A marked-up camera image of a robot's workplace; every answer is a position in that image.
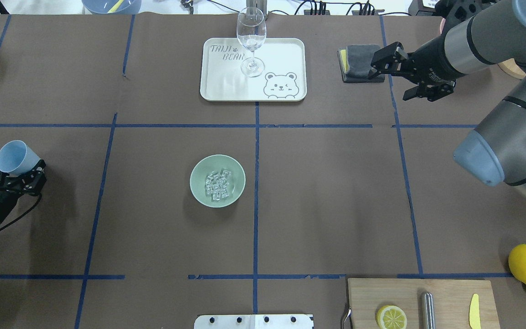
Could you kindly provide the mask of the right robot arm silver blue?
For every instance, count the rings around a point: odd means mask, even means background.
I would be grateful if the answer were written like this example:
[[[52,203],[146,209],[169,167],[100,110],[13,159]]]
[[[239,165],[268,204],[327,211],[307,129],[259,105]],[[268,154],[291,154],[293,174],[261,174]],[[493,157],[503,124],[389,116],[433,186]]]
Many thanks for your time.
[[[487,186],[501,183],[526,198],[526,0],[440,0],[440,35],[406,52],[400,42],[371,55],[368,79],[411,81],[405,101],[430,102],[454,92],[457,80],[497,67],[512,89],[455,148],[453,160]]]

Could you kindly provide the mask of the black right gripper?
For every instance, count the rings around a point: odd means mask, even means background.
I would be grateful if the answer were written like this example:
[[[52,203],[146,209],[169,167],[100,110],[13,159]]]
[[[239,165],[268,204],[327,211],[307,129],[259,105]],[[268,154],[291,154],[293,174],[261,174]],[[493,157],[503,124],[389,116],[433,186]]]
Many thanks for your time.
[[[425,98],[434,102],[454,92],[456,70],[445,53],[445,36],[438,36],[407,54],[400,42],[374,52],[368,79],[382,74],[405,77],[416,86],[404,92],[403,100]]]

